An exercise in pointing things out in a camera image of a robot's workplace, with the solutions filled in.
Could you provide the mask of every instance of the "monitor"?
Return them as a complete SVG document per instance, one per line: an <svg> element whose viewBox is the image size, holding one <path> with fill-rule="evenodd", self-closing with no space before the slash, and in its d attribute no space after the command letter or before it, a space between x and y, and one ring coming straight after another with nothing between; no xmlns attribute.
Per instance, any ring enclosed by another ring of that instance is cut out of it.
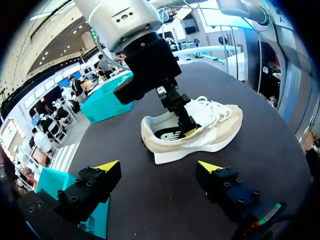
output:
<svg viewBox="0 0 320 240"><path fill-rule="evenodd" d="M72 76L74 76L74 79L79 79L82 77L79 71L76 71L74 74L72 74Z"/></svg>
<svg viewBox="0 0 320 240"><path fill-rule="evenodd" d="M32 125L35 127L38 122L40 121L40 115L38 112L36 112L33 116L32 116Z"/></svg>
<svg viewBox="0 0 320 240"><path fill-rule="evenodd" d="M70 85L70 81L69 78L66 77L64 79L62 79L59 83L58 83L59 87L62 89L63 87L67 87L68 85Z"/></svg>

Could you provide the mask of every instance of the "sneaker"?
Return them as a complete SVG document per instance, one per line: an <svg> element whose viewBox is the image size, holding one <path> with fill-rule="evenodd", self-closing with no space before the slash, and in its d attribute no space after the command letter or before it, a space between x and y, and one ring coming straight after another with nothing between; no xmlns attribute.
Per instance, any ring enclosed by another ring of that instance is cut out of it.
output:
<svg viewBox="0 0 320 240"><path fill-rule="evenodd" d="M242 125L243 112L237 105L223 105L200 96L185 109L197 123L196 131L185 137L180 134L173 112L142 119L142 141L154 153L156 164L173 162L197 151L217 152L235 138Z"/></svg>

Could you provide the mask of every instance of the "white shoelace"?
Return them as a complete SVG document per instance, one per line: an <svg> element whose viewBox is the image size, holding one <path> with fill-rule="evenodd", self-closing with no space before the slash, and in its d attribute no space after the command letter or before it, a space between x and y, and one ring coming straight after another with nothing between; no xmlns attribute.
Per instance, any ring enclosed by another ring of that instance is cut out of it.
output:
<svg viewBox="0 0 320 240"><path fill-rule="evenodd" d="M213 128L217 123L224 122L231 115L231 109L229 107L216 101L208 101L205 96L199 96L195 101L203 105L204 111L211 113L212 124L208 126L209 129Z"/></svg>

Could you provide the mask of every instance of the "shoe sole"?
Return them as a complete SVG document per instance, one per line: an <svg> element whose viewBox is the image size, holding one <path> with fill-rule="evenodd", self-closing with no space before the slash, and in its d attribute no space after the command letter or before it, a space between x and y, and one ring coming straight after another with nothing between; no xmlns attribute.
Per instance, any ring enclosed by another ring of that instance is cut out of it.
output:
<svg viewBox="0 0 320 240"><path fill-rule="evenodd" d="M154 162L155 164L166 164L170 162L174 162L177 160L180 160L187 156L188 154L194 153L194 152L209 152L209 153L215 153L220 151L221 149L225 148L237 135L239 132L240 127L226 140L219 142L217 144L213 145L204 145L196 148L191 149L185 149L180 151L171 151L171 152L165 152L165 153L154 153Z"/></svg>

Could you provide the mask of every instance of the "shoe tongue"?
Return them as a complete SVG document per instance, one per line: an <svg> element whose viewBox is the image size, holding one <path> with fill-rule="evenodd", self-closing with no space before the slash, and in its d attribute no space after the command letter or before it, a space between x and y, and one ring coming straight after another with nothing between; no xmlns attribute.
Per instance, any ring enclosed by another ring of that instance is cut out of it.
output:
<svg viewBox="0 0 320 240"><path fill-rule="evenodd" d="M209 107L195 100L191 100L191 102L185 105L185 109L194 121L202 127L211 125L216 120Z"/></svg>

